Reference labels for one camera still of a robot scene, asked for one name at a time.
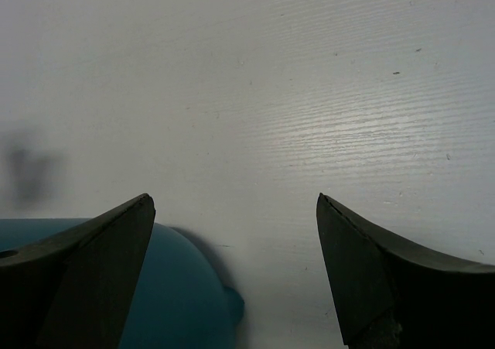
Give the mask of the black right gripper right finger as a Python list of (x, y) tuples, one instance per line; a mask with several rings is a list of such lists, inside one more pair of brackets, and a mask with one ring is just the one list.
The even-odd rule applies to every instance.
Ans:
[(346, 346), (494, 346), (492, 265), (419, 245), (327, 195), (316, 220)]

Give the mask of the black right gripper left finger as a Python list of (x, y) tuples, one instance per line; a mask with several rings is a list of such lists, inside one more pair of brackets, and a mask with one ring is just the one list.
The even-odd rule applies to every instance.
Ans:
[(1, 252), (3, 348), (116, 348), (155, 220), (144, 193)]

